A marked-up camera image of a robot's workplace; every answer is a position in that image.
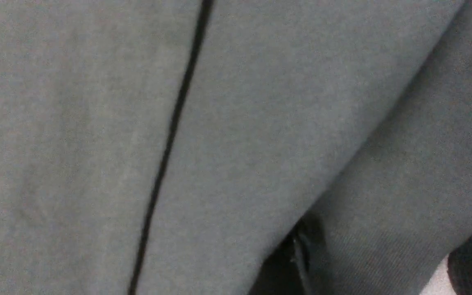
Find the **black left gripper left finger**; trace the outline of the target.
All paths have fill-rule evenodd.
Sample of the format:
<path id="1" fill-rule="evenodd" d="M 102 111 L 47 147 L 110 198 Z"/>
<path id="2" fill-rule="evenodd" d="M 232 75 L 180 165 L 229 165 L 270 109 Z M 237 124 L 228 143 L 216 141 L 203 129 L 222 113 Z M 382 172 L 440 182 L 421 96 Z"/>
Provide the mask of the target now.
<path id="1" fill-rule="evenodd" d="M 327 247 L 316 217 L 302 218 L 262 264 L 249 295 L 325 295 Z"/>

